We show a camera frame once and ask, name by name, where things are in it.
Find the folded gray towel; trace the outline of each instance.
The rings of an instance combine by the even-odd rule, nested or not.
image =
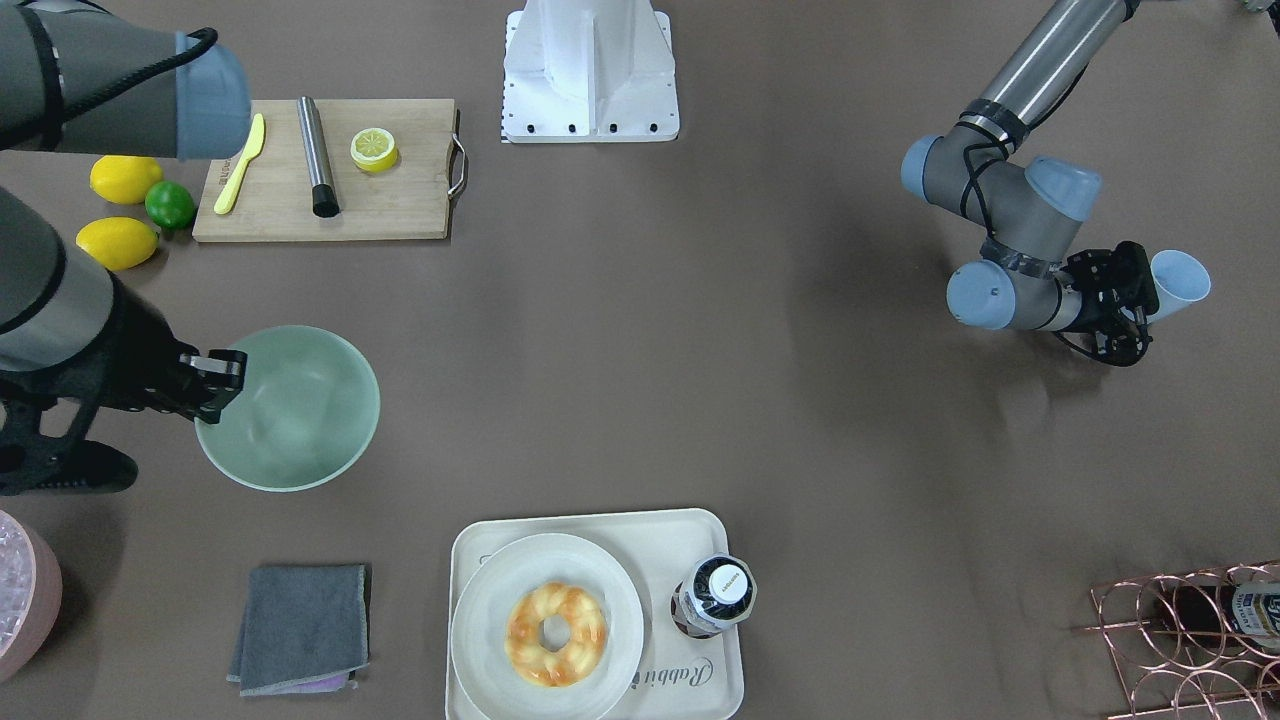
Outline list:
[[[227,679],[241,696],[332,692],[369,665],[365,566],[266,566],[248,601]]]

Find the yellow knife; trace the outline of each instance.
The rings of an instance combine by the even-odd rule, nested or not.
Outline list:
[[[244,182],[244,170],[248,169],[248,161],[262,154],[262,143],[265,141],[266,120],[262,119],[262,113],[259,113],[253,115],[253,123],[248,128],[248,140],[244,141],[244,150],[241,151],[241,159],[236,163],[232,177],[227,179],[227,187],[218,196],[218,202],[214,202],[214,213],[225,215],[236,206],[236,197],[239,196],[239,186]]]

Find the citrus fruit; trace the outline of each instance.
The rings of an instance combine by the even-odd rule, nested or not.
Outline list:
[[[351,138],[351,159],[366,173],[390,169],[397,158],[396,138],[383,128],[366,128]]]
[[[172,181],[152,184],[143,204],[147,217],[161,228],[184,228],[196,217],[196,201],[191,199],[191,193]]]
[[[88,186],[109,202],[137,205],[151,186],[164,179],[155,158],[104,155],[88,173]]]
[[[102,218],[76,233],[76,245],[113,272],[142,263],[156,251],[157,243],[156,232],[133,218]]]

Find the donut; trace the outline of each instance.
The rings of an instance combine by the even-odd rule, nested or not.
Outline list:
[[[552,652],[543,647],[543,621],[559,615],[570,638]],[[600,603],[585,589],[549,582],[521,598],[507,618],[507,659],[516,674],[544,688],[567,688],[595,670],[608,630]]]

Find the bowl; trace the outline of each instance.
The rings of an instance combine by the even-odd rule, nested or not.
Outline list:
[[[369,361],[320,328],[282,325],[232,345],[244,388],[221,421],[196,421],[209,460],[255,489],[293,492],[337,478],[365,452],[381,400]]]
[[[511,610],[550,580],[591,593],[608,633],[595,670],[563,688],[526,682],[504,648]],[[562,533],[530,536],[493,553],[463,587],[449,626],[458,684],[489,720],[599,720],[631,687],[643,650],[644,612],[631,577],[600,546]]]
[[[63,605],[63,574],[49,544],[0,511],[0,683],[49,637]]]

